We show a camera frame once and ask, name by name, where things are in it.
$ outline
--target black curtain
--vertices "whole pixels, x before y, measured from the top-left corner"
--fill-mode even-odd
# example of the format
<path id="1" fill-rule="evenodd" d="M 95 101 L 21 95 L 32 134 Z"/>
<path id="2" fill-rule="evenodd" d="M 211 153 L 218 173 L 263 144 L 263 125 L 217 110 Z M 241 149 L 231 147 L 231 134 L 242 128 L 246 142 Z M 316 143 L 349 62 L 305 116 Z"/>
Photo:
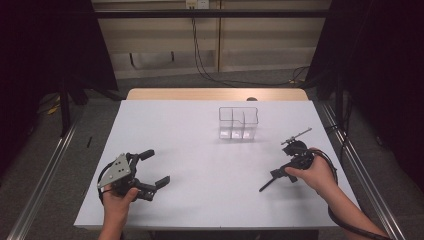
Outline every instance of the black curtain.
<path id="1" fill-rule="evenodd" d="M 347 89 L 401 168 L 424 190 L 424 4 L 333 0 L 331 9 L 357 14 L 326 20 L 307 82 L 317 85 L 321 98 L 337 86 Z M 328 69 L 330 74 L 316 78 Z"/>
<path id="2" fill-rule="evenodd" d="M 40 99 L 59 91 L 63 79 L 74 90 L 88 86 L 76 79 L 117 90 L 97 19 L 74 17 L 75 11 L 93 12 L 91 1 L 0 3 L 0 174 L 25 143 Z"/>

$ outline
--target wall socket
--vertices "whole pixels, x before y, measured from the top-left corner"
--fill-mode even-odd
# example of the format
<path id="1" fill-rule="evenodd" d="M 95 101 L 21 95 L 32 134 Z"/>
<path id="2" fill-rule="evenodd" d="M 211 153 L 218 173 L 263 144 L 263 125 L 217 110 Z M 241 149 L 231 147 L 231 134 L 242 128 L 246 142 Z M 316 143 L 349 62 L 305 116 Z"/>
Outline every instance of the wall socket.
<path id="1" fill-rule="evenodd" d="M 209 9 L 209 0 L 186 0 L 187 9 Z"/>
<path id="2" fill-rule="evenodd" d="M 209 9 L 209 0 L 197 0 L 198 9 Z"/>

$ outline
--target gray floor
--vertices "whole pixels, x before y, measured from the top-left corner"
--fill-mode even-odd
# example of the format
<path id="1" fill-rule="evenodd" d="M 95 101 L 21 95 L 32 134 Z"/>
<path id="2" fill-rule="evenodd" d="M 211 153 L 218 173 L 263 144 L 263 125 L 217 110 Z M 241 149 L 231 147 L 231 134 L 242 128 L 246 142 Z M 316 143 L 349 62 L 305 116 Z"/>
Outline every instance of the gray floor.
<path id="1" fill-rule="evenodd" d="M 220 81 L 236 80 L 275 84 L 290 80 L 292 70 L 228 72 L 210 75 Z M 119 80 L 118 83 L 120 91 L 117 93 L 122 96 L 125 96 L 134 87 L 227 87 L 221 83 L 206 80 L 199 74 L 126 79 Z M 258 87 L 246 83 L 232 82 L 230 84 L 236 87 Z M 293 86 L 289 84 L 274 87 Z M 95 239 L 98 235 L 98 232 L 73 227 L 73 222 L 103 151 L 114 117 L 119 109 L 119 102 L 113 102 L 89 90 L 87 90 L 87 94 L 90 96 L 90 101 L 86 106 L 74 106 L 71 103 L 73 115 L 82 113 L 81 120 L 57 168 L 53 181 L 47 188 L 32 225 L 26 232 L 25 239 Z M 324 126 L 328 126 L 329 123 L 323 116 L 322 103 L 316 100 L 315 90 L 310 89 L 307 94 L 310 99 L 314 100 Z M 40 111 L 48 109 L 51 104 L 49 102 L 40 106 Z M 398 167 L 390 150 L 377 143 L 372 127 L 368 125 L 366 119 L 356 108 L 353 108 L 350 121 L 350 139 L 372 180 L 392 210 L 405 238 L 422 239 L 424 235 L 422 228 L 424 226 L 423 193 Z M 7 238 L 25 207 L 57 146 L 60 132 L 60 109 L 52 115 L 47 115 L 45 112 L 39 114 L 32 135 L 2 180 L 0 239 Z M 90 138 L 92 140 L 90 146 L 87 147 Z M 329 133 L 329 138 L 338 152 L 340 145 L 333 132 Z M 356 174 L 349 162 L 346 161 L 346 157 L 343 159 L 345 172 L 361 207 L 373 221 L 381 225 L 379 216 L 374 211 Z M 131 231 L 128 233 L 127 239 L 148 239 L 148 235 L 144 232 Z M 343 239 L 343 234 L 338 228 L 320 229 L 319 239 Z"/>

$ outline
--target forearm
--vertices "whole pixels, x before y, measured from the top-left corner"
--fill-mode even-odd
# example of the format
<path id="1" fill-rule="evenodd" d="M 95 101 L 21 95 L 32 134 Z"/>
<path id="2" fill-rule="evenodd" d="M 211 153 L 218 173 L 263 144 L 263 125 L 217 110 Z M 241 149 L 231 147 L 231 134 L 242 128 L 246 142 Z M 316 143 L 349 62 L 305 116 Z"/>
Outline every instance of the forearm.
<path id="1" fill-rule="evenodd" d="M 327 202 L 330 209 L 341 221 L 360 228 L 362 230 L 376 233 L 382 236 L 387 234 L 378 228 L 365 214 L 346 196 L 346 194 L 336 185 L 327 187 L 319 192 L 321 197 Z M 368 239 L 343 229 L 349 239 Z"/>
<path id="2" fill-rule="evenodd" d="M 119 240 L 125 224 L 105 220 L 99 240 Z"/>

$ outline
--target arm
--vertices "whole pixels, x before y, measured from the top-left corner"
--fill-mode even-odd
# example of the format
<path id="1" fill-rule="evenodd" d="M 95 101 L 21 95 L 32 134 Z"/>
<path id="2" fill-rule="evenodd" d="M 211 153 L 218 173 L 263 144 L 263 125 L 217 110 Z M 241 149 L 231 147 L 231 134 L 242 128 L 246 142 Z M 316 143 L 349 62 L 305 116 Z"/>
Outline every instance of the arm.
<path id="1" fill-rule="evenodd" d="M 103 193 L 104 219 L 99 240 L 118 240 L 127 222 L 130 203 L 137 196 L 138 189 L 131 188 L 125 197 L 117 196 L 110 185 Z"/>
<path id="2" fill-rule="evenodd" d="M 308 186 L 315 189 L 327 202 L 334 214 L 343 222 L 368 232 L 387 237 L 387 234 L 365 216 L 365 214 L 339 188 L 334 181 L 327 162 L 323 158 L 315 156 L 311 167 L 307 170 L 287 167 L 285 171 L 292 176 L 302 178 Z M 343 231 L 350 240 L 368 239 L 345 229 L 343 229 Z"/>

